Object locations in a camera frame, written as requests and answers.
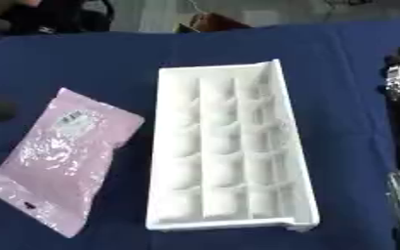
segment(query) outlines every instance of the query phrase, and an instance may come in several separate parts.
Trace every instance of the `cable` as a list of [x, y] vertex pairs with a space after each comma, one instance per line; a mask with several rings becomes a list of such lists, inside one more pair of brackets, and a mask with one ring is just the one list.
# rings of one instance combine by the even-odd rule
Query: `cable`
[[198, 12], [198, 13], [203, 13], [203, 14], [206, 13], [206, 12], [203, 11], [202, 9], [198, 8], [198, 5], [197, 5], [197, 3], [196, 3], [194, 0], [188, 0], [188, 1], [192, 4], [192, 7], [194, 7], [194, 10], [195, 10], [196, 12]]
[[328, 21], [332, 17], [334, 11], [337, 9], [337, 6], [349, 5], [349, 0], [340, 0], [340, 1], [323, 0], [323, 2], [330, 8], [330, 10], [326, 13], [325, 17], [323, 18], [323, 22]]

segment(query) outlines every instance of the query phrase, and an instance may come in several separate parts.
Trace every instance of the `ice cube tray compartment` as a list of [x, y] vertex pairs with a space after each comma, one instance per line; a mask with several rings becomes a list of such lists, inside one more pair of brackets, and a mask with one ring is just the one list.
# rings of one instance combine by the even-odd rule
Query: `ice cube tray compartment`
[[318, 222], [279, 61], [159, 71], [149, 229]]

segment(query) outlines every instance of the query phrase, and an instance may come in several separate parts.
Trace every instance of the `table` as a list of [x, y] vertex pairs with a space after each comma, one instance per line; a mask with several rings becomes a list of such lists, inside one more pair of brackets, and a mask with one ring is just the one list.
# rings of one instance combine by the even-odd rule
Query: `table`
[[[0, 250], [394, 249], [385, 192], [394, 157], [378, 69], [400, 46], [400, 21], [284, 25], [217, 33], [0, 40], [0, 164], [59, 87], [138, 113], [146, 123], [115, 154], [89, 223], [66, 239], [0, 201]], [[158, 232], [144, 228], [157, 70], [280, 59], [321, 214], [316, 229]]]

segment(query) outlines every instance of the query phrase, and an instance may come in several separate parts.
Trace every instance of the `sealed pouch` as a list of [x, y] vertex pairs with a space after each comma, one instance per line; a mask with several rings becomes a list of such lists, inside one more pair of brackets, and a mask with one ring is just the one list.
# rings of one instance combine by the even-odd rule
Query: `sealed pouch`
[[0, 166], [0, 198], [66, 237], [86, 224], [112, 161], [143, 118], [60, 89]]

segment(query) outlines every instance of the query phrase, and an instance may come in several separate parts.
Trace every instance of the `plastic packet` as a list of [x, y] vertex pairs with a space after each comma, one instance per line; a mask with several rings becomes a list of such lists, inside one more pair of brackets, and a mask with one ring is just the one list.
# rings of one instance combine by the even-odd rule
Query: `plastic packet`
[[85, 226], [113, 150], [143, 118], [60, 89], [0, 166], [0, 198], [66, 237]]

